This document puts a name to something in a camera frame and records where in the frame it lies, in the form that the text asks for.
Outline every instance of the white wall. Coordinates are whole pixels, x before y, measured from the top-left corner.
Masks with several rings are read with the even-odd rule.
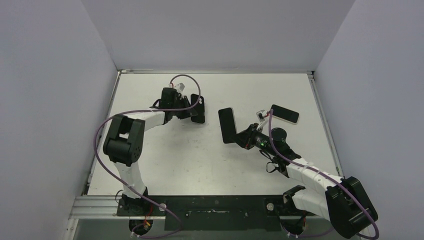
[[[0,239],[59,239],[117,71],[79,0],[2,0],[0,38]]]
[[[118,69],[314,70],[354,0],[82,0]]]
[[[381,239],[424,239],[424,1],[356,0],[315,79],[347,176]]]

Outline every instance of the black smartphone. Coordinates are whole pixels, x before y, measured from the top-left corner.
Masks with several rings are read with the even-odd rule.
[[[297,124],[299,121],[298,112],[292,111],[290,109],[287,109],[275,104],[271,106],[271,109],[273,110],[272,115],[274,117],[280,118],[292,124]]]
[[[194,104],[199,98],[199,95],[192,94],[190,96],[191,104]],[[193,123],[204,124],[205,123],[205,98],[200,96],[200,100],[196,106],[193,108],[197,112],[197,116],[192,116],[191,121]]]
[[[222,141],[225,144],[232,144],[234,136],[237,134],[236,121],[232,107],[218,110],[219,124],[221,125]]]

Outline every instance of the white work surface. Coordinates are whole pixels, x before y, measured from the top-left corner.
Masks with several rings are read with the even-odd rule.
[[[111,107],[111,115],[147,109],[161,97],[163,87],[176,74],[122,74]],[[268,159],[257,148],[243,149],[224,144],[218,110],[232,107],[237,131],[258,122],[256,112],[272,104],[300,114],[296,125],[273,118],[272,127],[287,131],[287,143],[295,153],[322,170],[337,175],[313,91],[306,74],[189,74],[204,96],[206,123],[174,117],[166,125],[144,134],[139,161],[141,176],[150,195],[279,195],[299,184],[279,172],[267,173]],[[187,77],[184,94],[198,93]],[[99,148],[106,166],[118,174]],[[123,188],[100,164],[96,164],[88,195],[112,195]]]

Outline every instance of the phone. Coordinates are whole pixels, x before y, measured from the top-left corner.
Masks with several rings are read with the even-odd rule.
[[[299,121],[298,112],[292,111],[290,109],[287,109],[275,104],[271,106],[271,109],[273,110],[272,115],[274,117],[280,118],[292,124],[297,124]]]
[[[190,96],[191,103],[194,104],[199,98],[199,95],[192,94]],[[191,121],[193,123],[204,124],[205,123],[205,98],[200,96],[200,100],[196,106],[193,108],[197,112],[197,116],[192,116]]]
[[[237,134],[236,121],[232,107],[218,110],[219,124],[221,125],[222,141],[225,144],[235,143],[234,137]]]

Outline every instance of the screw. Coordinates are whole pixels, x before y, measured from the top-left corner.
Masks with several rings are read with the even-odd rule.
[[[160,205],[164,208],[167,208],[167,205],[165,203],[161,203]],[[159,207],[159,211],[163,212],[163,211],[165,211],[165,209]]]
[[[268,203],[268,204],[266,205],[266,209],[268,209],[269,211],[273,211],[273,210],[274,210],[274,204],[272,204],[271,202],[270,202],[270,203]]]

